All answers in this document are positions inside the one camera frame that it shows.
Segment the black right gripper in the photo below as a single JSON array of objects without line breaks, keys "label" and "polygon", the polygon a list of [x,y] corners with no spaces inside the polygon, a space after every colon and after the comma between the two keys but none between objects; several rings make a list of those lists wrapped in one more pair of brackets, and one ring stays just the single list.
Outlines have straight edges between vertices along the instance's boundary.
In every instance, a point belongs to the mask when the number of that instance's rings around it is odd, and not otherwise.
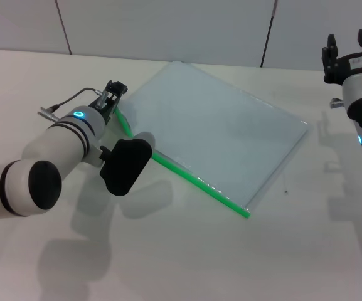
[{"label": "black right gripper", "polygon": [[[358,43],[362,48],[362,29],[358,31]],[[350,76],[362,74],[362,67],[351,67],[350,60],[361,58],[362,53],[338,57],[338,47],[333,34],[327,37],[327,46],[322,49],[322,64],[325,82],[344,82]]]}]

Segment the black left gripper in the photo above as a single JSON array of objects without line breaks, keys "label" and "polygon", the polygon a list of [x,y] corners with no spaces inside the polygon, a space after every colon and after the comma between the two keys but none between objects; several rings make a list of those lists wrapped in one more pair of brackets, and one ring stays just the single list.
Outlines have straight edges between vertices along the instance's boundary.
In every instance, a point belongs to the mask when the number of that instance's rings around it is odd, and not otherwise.
[{"label": "black left gripper", "polygon": [[117,108],[120,97],[127,92],[127,86],[122,82],[109,81],[105,86],[100,96],[94,100],[89,107],[95,109],[104,119],[105,123],[108,123],[112,114]]}]

